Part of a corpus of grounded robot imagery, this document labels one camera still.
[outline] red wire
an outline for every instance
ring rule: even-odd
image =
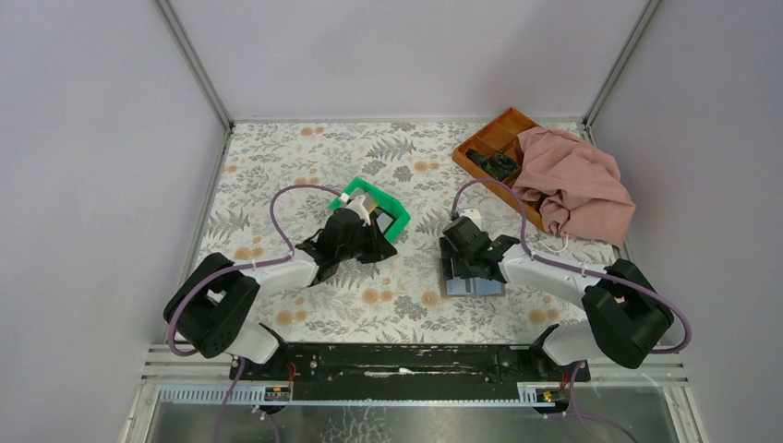
[[[563,371],[562,377],[560,378],[560,390],[565,389],[565,385],[568,383],[568,370]]]
[[[288,400],[294,399],[294,392],[291,390],[291,387],[294,384],[294,377],[296,377],[296,364],[289,363],[288,364]]]

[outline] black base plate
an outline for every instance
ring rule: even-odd
[[[537,348],[509,345],[295,342],[266,365],[247,361],[240,379],[285,382],[291,363],[299,401],[517,400],[517,382],[558,385],[573,370]],[[589,369],[580,370],[577,381],[589,380]]]

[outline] glass panel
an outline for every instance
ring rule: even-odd
[[[655,388],[579,388],[580,411],[611,418],[641,441],[678,441],[666,400]],[[159,403],[150,443],[212,442],[217,405]],[[282,442],[367,441],[388,443],[592,441],[575,417],[543,419],[523,407],[289,406],[274,415]],[[607,425],[591,424],[606,443],[629,439]],[[274,441],[269,420],[247,406],[229,406],[222,442]]]

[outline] white cable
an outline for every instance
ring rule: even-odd
[[[546,244],[546,243],[544,243],[544,242],[541,242],[541,245],[542,245],[543,247],[545,247],[546,249],[548,249],[548,250],[549,250],[549,252],[553,252],[553,253],[555,253],[555,254],[558,254],[558,253],[560,253],[560,252],[564,251],[566,247],[568,247],[568,233],[565,233],[565,245],[563,245],[563,247],[562,247],[562,248],[560,248],[560,249],[555,249],[555,248],[553,248],[553,247],[549,247],[549,246],[547,246],[547,244]]]

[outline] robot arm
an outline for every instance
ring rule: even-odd
[[[282,262],[262,268],[245,265],[241,268],[247,275],[237,269],[210,281],[185,306],[176,331],[206,358],[230,353],[260,365],[266,363],[283,341],[273,330],[248,321],[257,296],[318,284],[334,275],[343,260],[374,263],[397,253],[369,215],[370,200],[360,195],[347,207],[337,209],[323,229],[296,245],[290,259],[272,260]],[[174,311],[200,282],[233,266],[234,262],[220,253],[207,256],[168,303],[163,318],[171,322]]]
[[[474,210],[466,211],[476,214]],[[462,216],[443,230],[440,239],[443,268],[447,278],[474,278],[520,283],[551,293],[579,306],[587,320],[555,325],[536,340],[557,365],[607,356],[618,365],[637,368],[671,326],[674,317],[658,301],[621,286],[556,268],[528,256],[519,239],[501,235],[494,241],[476,226],[475,218]],[[542,258],[564,262],[576,268],[608,273],[652,286],[636,266],[618,259],[606,268],[567,260],[542,252]]]

